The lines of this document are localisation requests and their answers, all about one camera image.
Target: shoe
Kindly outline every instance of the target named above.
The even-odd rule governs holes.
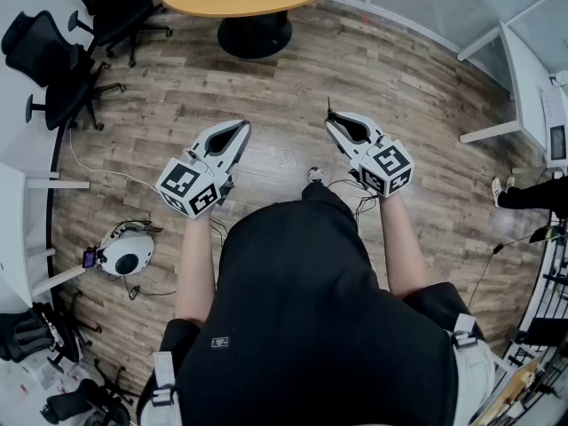
[[[312,167],[308,170],[308,185],[316,182],[323,183],[323,172],[319,167]]]
[[[507,186],[505,187],[505,193],[509,192],[509,188],[515,187],[515,177],[507,178]]]
[[[493,179],[493,182],[491,183],[491,189],[493,190],[493,198],[495,199],[495,207],[499,208],[498,199],[499,199],[499,194],[501,194],[503,192],[503,188],[501,188],[501,181],[499,180],[498,177],[495,177]]]

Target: round table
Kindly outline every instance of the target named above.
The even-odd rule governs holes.
[[[225,18],[217,32],[221,47],[241,59],[261,59],[281,51],[292,37],[288,10],[313,0],[163,0],[179,11]]]

